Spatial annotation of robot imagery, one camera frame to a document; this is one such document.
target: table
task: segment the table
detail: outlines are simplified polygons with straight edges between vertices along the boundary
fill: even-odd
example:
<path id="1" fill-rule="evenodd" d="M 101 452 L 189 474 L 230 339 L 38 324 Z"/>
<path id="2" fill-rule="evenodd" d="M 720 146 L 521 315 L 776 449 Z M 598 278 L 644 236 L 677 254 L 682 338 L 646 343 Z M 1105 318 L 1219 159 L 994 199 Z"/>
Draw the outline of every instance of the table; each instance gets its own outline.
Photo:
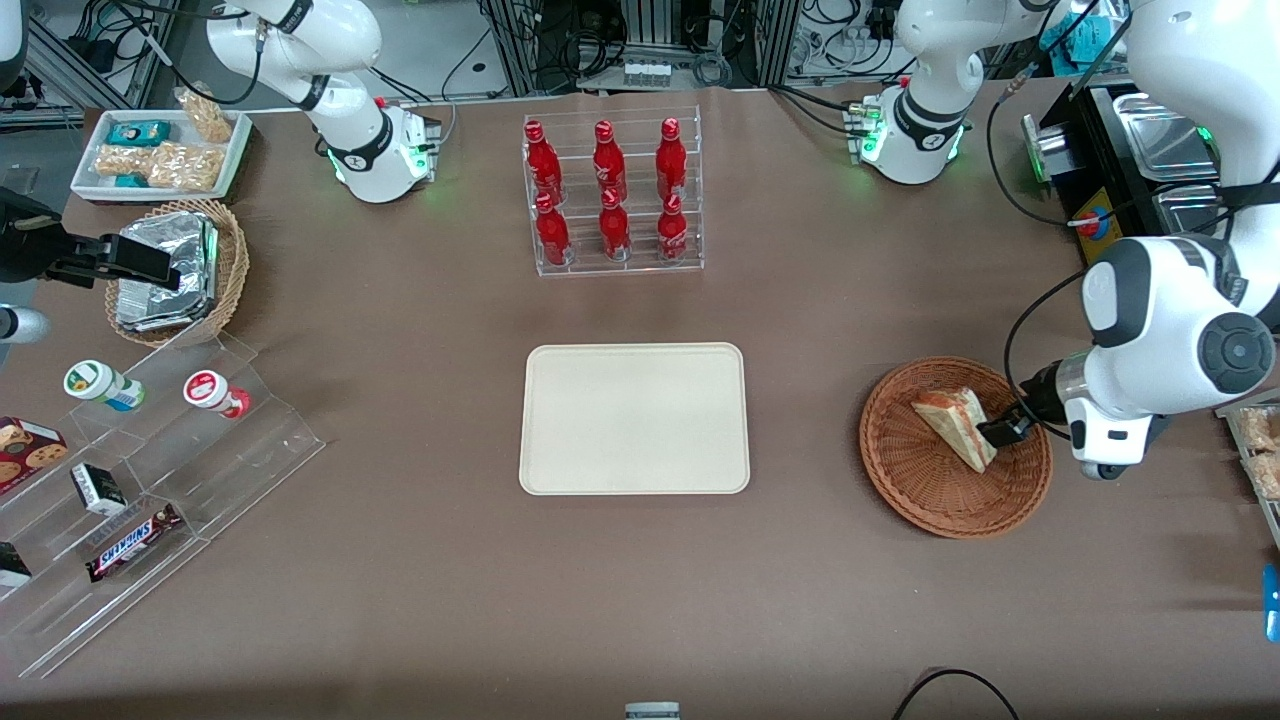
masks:
<path id="1" fill-rule="evenodd" d="M 1033 82 L 997 118 L 1029 202 L 1018 118 L 1060 87 Z M 522 115 L 692 101 L 705 272 L 539 279 Z M 924 534 L 868 482 L 854 437 L 870 386 L 924 355 L 997 365 L 1023 307 L 1079 268 L 1068 234 L 996 192 L 982 132 L 941 179 L 902 187 L 763 91 L 467 105 L 439 182 L 374 206 L 311 154 L 302 115 L 255 120 L 233 206 L 252 269 L 229 329 L 330 446 L 50 680 L 5 679 L 5 720 L 594 720 L 644 700 L 690 720 L 887 717 L 940 665 L 987 675 L 1027 717 L 1280 707 L 1260 624 L 1271 541 L 1208 411 L 1119 483 L 1085 480 L 1055 441 L 1044 505 L 997 539 Z M 65 222 L 97 233 L 140 214 L 72 201 Z M 14 414 L 60 416 L 58 378 L 86 355 L 142 355 L 108 329 L 101 291 L 46 284 L 36 305 L 56 332 L 13 352 Z M 520 488 L 534 347 L 686 341 L 746 357 L 742 493 Z M 1015 372 L 1087 342 L 1062 293 L 1024 328 Z M 1004 711 L 959 678 L 908 717 L 951 712 Z"/>

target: red coca-cola bottle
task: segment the red coca-cola bottle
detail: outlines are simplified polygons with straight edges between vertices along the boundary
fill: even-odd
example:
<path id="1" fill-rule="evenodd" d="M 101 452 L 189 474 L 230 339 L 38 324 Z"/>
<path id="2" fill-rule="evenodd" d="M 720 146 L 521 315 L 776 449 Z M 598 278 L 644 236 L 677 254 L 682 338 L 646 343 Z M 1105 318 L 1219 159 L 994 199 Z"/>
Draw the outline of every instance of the red coca-cola bottle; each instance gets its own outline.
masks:
<path id="1" fill-rule="evenodd" d="M 534 173 L 534 187 L 538 192 L 550 195 L 552 202 L 559 206 L 564 202 L 564 173 L 559 169 L 556 149 L 547 142 L 543 123 L 525 123 L 525 138 L 529 140 L 529 169 Z"/>
<path id="2" fill-rule="evenodd" d="M 604 237 L 604 254 L 609 260 L 621 263 L 631 256 L 631 225 L 627 211 L 622 209 L 618 191 L 605 190 L 600 193 L 600 236 Z"/>
<path id="3" fill-rule="evenodd" d="M 666 200 L 672 193 L 685 196 L 685 145 L 680 142 L 680 120 L 662 122 L 662 142 L 658 145 L 658 197 Z"/>
<path id="4" fill-rule="evenodd" d="M 539 192 L 534 200 L 538 208 L 538 240 L 543 243 L 543 258 L 552 265 L 568 265 L 573 261 L 573 246 L 568 242 L 568 224 L 564 215 L 556 209 L 549 192 Z"/>
<path id="5" fill-rule="evenodd" d="M 613 140 L 613 123 L 595 123 L 595 179 L 600 182 L 600 192 L 618 191 L 618 201 L 627 201 L 627 169 L 622 160 L 622 149 Z"/>
<path id="6" fill-rule="evenodd" d="M 662 205 L 662 215 L 658 218 L 658 252 L 663 260 L 676 261 L 685 254 L 685 232 L 689 223 L 685 222 L 685 214 L 680 208 L 678 195 L 667 196 L 667 201 Z"/>

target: woven basket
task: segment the woven basket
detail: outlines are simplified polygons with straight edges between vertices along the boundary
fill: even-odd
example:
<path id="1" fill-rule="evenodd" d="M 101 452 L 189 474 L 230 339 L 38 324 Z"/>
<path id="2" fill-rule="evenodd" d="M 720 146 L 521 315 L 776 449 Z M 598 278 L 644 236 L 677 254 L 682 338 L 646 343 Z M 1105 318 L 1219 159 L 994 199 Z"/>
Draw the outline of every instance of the woven basket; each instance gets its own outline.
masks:
<path id="1" fill-rule="evenodd" d="M 896 368 L 872 391 L 858 428 L 876 489 L 913 524 L 948 538 L 1007 533 L 1039 507 L 1053 474 L 1048 436 L 1002 447 L 977 473 L 911 407 L 924 391 L 973 388 L 988 418 L 1014 402 L 1005 378 L 964 357 L 924 357 Z"/>
<path id="2" fill-rule="evenodd" d="M 225 205 L 216 200 L 178 200 L 164 205 L 146 214 L 147 218 L 166 215 L 188 210 L 204 213 L 214 220 L 218 227 L 218 305 L 201 322 L 201 324 L 214 334 L 230 322 L 239 305 L 241 292 L 244 290 L 244 277 L 248 275 L 248 246 L 244 243 L 244 232 L 241 231 L 236 215 Z M 120 283 L 110 281 L 106 283 L 106 322 L 111 324 L 116 334 L 125 340 L 160 347 L 173 336 L 187 328 L 165 328 L 163 331 L 147 331 L 145 333 L 131 333 L 115 322 L 115 301 L 120 296 Z"/>

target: cookie box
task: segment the cookie box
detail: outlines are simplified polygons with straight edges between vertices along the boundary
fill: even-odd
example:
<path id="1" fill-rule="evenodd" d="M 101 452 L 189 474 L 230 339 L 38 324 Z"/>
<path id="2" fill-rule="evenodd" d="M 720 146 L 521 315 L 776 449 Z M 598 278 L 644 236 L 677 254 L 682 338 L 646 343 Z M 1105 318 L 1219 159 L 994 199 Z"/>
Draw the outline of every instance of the cookie box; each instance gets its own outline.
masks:
<path id="1" fill-rule="evenodd" d="M 18 418 L 0 418 L 0 495 L 65 455 L 67 441 L 58 430 Z"/>

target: bread slice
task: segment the bread slice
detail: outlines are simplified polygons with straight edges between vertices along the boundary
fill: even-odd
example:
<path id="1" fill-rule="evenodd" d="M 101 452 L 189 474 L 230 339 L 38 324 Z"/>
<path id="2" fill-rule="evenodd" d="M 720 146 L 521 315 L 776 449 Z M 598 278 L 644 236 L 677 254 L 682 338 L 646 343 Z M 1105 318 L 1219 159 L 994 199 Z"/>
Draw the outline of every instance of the bread slice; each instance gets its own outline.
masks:
<path id="1" fill-rule="evenodd" d="M 978 432 L 978 424 L 987 421 L 987 414 L 972 389 L 924 392 L 911 407 L 974 470 L 984 471 L 996 459 L 996 448 Z"/>
<path id="2" fill-rule="evenodd" d="M 1258 491 L 1267 500 L 1280 500 L 1280 457 L 1271 452 L 1260 452 L 1244 461 L 1258 484 Z"/>
<path id="3" fill-rule="evenodd" d="M 1240 434 L 1244 436 L 1244 445 L 1249 450 L 1276 450 L 1275 437 L 1271 436 L 1271 414 L 1261 407 L 1242 407 L 1236 420 Z"/>

